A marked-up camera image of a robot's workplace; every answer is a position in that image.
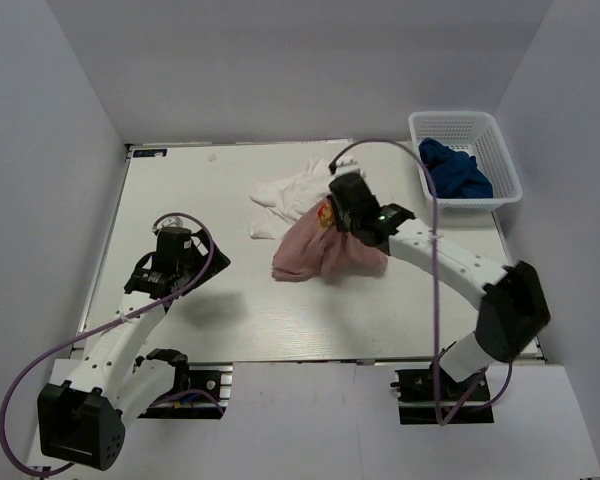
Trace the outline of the white t shirt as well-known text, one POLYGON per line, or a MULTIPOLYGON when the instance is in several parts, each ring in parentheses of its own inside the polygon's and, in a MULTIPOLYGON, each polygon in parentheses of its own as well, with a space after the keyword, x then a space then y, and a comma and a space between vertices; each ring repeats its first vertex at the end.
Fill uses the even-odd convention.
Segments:
POLYGON ((280 240, 286 232, 329 194, 329 161, 312 158, 293 176, 257 183, 249 198, 261 211, 251 220, 249 236, 255 240, 280 240))

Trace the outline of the blue label sticker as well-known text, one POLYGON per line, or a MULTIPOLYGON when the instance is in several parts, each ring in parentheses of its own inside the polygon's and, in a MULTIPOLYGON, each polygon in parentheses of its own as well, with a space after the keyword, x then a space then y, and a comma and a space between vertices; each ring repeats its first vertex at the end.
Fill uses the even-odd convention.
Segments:
POLYGON ((132 152, 133 158, 160 158, 165 157, 168 153, 166 148, 157 149, 136 149, 132 152))

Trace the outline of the pink printed t shirt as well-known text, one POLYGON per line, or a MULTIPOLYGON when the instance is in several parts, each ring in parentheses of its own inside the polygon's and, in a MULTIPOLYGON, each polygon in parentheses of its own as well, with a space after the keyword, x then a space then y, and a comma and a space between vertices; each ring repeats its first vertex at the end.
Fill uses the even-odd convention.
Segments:
POLYGON ((346 275, 382 277, 387 256, 335 226, 331 202, 324 198, 283 236, 272 259, 271 276, 281 282, 314 277, 332 281, 346 275))

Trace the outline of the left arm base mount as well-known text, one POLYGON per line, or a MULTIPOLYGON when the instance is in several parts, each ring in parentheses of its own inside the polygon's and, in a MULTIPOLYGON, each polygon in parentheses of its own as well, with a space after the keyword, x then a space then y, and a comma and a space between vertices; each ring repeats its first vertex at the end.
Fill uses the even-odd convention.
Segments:
POLYGON ((169 402, 150 406, 141 419, 154 420, 219 420, 228 407, 233 367, 231 365, 190 364, 186 372, 187 380, 169 395, 175 398, 169 402))

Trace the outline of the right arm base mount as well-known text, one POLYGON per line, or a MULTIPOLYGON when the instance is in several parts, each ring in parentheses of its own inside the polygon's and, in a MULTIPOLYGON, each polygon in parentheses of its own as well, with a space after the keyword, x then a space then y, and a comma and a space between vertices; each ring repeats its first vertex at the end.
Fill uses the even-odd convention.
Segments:
MULTIPOLYGON (((453 408, 459 409, 450 418, 453 425, 492 424, 491 392, 484 374, 477 374, 462 383, 455 383, 444 372, 440 373, 440 415, 445 420, 453 408)), ((402 369, 395 371, 391 383, 397 394, 399 421, 404 426, 436 425, 433 368, 402 369)))

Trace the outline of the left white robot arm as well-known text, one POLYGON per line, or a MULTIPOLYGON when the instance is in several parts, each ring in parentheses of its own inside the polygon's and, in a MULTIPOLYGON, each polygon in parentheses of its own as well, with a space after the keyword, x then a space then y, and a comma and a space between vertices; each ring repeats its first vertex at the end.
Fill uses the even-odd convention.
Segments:
POLYGON ((157 230, 155 249, 136 263, 123 287, 115 325, 104 329, 61 384, 49 383, 39 394, 43 455, 105 471, 121 453, 132 422, 153 402, 189 392, 185 354, 139 352, 177 299, 229 264, 206 228, 157 230))

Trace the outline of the blue t shirt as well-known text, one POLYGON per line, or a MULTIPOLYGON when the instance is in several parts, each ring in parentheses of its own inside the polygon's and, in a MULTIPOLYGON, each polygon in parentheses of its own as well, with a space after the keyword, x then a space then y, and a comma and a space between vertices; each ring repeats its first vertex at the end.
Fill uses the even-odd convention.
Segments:
POLYGON ((493 186, 478 169, 474 156, 453 150, 432 138, 425 138, 418 146, 435 188, 441 199, 490 199, 493 186))

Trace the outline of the white plastic basket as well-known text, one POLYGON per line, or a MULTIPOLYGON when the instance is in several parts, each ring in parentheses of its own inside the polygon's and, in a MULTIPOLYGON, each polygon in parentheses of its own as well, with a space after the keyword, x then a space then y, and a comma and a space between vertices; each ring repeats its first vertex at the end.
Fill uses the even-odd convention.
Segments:
POLYGON ((492 212, 522 199, 513 161, 494 117, 478 111, 415 112, 411 139, 426 170, 427 201, 446 212, 492 212))

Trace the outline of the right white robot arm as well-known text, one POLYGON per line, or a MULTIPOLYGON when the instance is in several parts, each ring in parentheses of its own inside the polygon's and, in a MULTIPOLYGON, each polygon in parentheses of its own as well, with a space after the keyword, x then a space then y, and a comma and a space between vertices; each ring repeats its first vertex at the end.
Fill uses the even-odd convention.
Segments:
POLYGON ((551 315, 536 269, 520 261, 502 266, 434 235, 397 204, 380 205, 356 173, 329 184, 338 230, 367 247, 414 265, 464 297, 478 311, 473 332, 441 355, 433 390, 452 399, 468 379, 494 362, 509 363, 549 323, 551 315))

